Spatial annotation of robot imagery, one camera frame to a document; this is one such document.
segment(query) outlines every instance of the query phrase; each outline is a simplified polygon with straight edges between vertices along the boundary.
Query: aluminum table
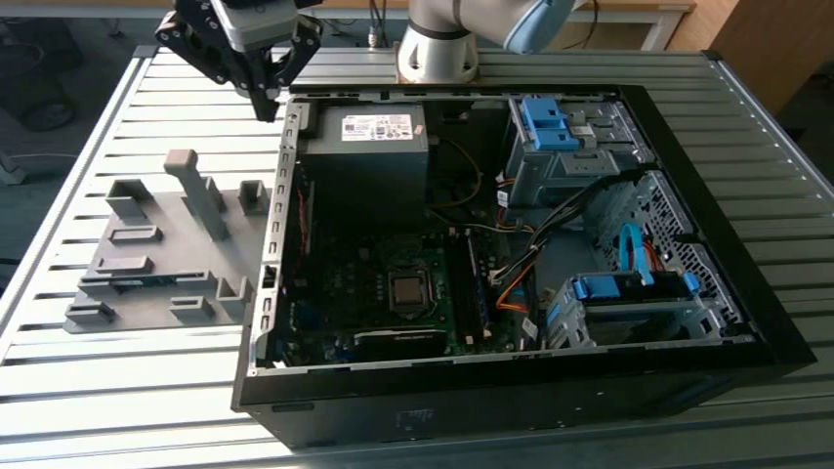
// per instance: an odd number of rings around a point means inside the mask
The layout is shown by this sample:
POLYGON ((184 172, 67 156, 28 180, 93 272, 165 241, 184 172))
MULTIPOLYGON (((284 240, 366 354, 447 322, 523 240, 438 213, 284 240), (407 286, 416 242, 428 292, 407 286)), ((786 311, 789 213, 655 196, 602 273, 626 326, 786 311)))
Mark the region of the aluminum table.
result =
MULTIPOLYGON (((672 418, 292 454, 229 410, 240 327, 71 335, 64 311, 116 178, 175 190, 169 148, 220 190, 271 185, 281 130, 165 50, 132 59, 0 301, 0 463, 24 468, 834 465, 834 191, 729 67, 699 53, 480 54, 484 83, 644 86, 819 363, 672 418)), ((391 83, 394 56, 324 49, 300 83, 391 83)))

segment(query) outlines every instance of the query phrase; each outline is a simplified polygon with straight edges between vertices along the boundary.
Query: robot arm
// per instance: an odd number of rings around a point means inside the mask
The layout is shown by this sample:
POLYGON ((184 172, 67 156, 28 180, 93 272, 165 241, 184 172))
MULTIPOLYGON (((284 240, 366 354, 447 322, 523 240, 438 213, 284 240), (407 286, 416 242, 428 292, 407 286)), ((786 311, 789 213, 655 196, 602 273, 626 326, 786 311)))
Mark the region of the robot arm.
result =
MULTIPOLYGON (((272 122, 281 86, 319 48, 322 24, 299 9, 323 0, 175 0, 156 39, 216 83, 231 81, 251 99, 257 120, 272 122), (275 61, 271 48, 289 41, 275 61)), ((575 0, 411 0, 398 71, 415 83, 468 82, 476 76, 474 37, 518 54, 542 49, 575 0)))
POLYGON ((249 98, 257 120, 272 122, 281 86, 318 51, 322 24, 299 8, 322 0, 175 0, 156 40, 217 84, 231 81, 249 98), (275 61, 272 46, 289 41, 275 61))
POLYGON ((584 0, 411 0, 398 72, 415 83, 466 83, 478 73, 475 35, 516 54, 543 49, 584 0))

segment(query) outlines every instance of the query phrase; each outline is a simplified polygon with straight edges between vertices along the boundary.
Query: yellow wire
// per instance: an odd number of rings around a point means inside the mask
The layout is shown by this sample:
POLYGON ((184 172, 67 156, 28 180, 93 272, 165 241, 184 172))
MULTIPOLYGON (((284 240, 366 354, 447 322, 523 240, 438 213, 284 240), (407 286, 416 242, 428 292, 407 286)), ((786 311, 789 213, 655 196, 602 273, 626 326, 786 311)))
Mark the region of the yellow wire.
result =
POLYGON ((519 311, 522 313, 528 313, 527 308, 522 307, 522 306, 516 306, 516 305, 500 305, 498 307, 499 310, 511 310, 511 311, 519 311))
POLYGON ((443 142, 446 142, 447 144, 450 144, 452 147, 455 147, 458 149, 458 151, 460 152, 460 154, 467 158, 467 160, 472 164, 472 169, 474 169, 474 174, 475 174, 476 180, 475 180, 475 183, 474 183, 474 190, 472 190, 472 193, 470 195, 467 195, 464 198, 462 198, 460 200, 456 200, 454 202, 434 203, 434 204, 430 205, 431 208, 450 208, 450 207, 456 207, 458 205, 463 205, 470 200, 472 200, 474 197, 480 192, 480 183, 483 182, 482 181, 483 180, 483 176, 480 175, 480 168, 478 167, 478 163, 475 162, 472 156, 470 155, 470 152, 466 151, 464 148, 460 145, 458 145, 456 142, 452 142, 448 139, 440 139, 440 140, 443 142))
POLYGON ((507 287, 504 292, 500 294, 500 298, 498 298, 498 301, 495 302, 495 307, 496 308, 500 308, 502 306, 504 306, 504 300, 510 296, 510 292, 512 291, 515 286, 522 281, 522 278, 524 278, 524 276, 527 275, 527 272, 530 272, 530 269, 532 268, 532 264, 535 264, 535 259, 532 259, 532 261, 530 261, 530 263, 527 264, 527 266, 524 267, 524 269, 519 273, 519 276, 515 277, 515 279, 512 280, 512 283, 510 283, 510 286, 507 287))

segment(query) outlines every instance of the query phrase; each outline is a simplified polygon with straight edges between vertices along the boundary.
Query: gray plastic base plate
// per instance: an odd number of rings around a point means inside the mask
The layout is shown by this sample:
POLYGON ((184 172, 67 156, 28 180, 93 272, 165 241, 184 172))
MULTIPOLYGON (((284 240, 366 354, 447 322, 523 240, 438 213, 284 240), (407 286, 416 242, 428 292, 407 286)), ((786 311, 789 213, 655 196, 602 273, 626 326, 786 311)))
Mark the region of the gray plastic base plate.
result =
MULTIPOLYGON (((103 272, 96 271, 97 266, 111 265, 113 260, 135 260, 145 257, 152 263, 151 272, 139 275, 168 276, 183 272, 208 271, 215 281, 196 281, 195 285, 188 287, 180 284, 163 284, 164 281, 161 281, 155 286, 136 287, 137 282, 127 278, 124 282, 115 282, 115 289, 101 288, 104 293, 96 290, 91 296, 80 291, 73 310, 79 308, 83 310, 85 305, 92 308, 95 302, 101 302, 113 314, 111 316, 95 313, 85 316, 80 314, 79 322, 69 319, 64 322, 64 330, 71 333, 88 333, 241 323, 243 315, 239 312, 247 307, 245 303, 251 304, 252 298, 248 302, 229 305, 232 299, 229 294, 241 294, 243 277, 248 278, 252 286, 257 282, 267 217, 265 213, 244 214, 237 191, 223 191, 221 195, 225 203, 221 217, 229 231, 227 239, 220 242, 211 240, 199 219, 183 201, 181 192, 156 193, 153 199, 139 201, 145 219, 123 220, 116 215, 111 217, 87 271, 87 277, 100 277, 103 272), (141 229, 139 233, 149 233, 149 235, 133 236, 135 228, 144 226, 155 226, 157 231, 141 229), (223 280, 228 282, 227 287, 221 289, 223 302, 229 306, 228 311, 216 299, 217 284, 223 280), (172 302, 172 298, 195 297, 204 298, 209 307, 207 315, 184 315, 181 314, 183 307, 177 307, 177 301, 172 302)), ((124 272, 116 274, 115 277, 135 275, 133 272, 124 272)))

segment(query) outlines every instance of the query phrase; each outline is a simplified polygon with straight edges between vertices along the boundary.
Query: power supply label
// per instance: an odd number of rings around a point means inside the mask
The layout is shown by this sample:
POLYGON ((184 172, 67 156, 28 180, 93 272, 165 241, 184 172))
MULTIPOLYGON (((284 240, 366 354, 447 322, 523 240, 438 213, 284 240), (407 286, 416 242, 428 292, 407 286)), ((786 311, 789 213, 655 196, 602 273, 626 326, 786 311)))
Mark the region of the power supply label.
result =
POLYGON ((414 138, 410 114, 347 115, 342 119, 343 142, 412 140, 414 138))

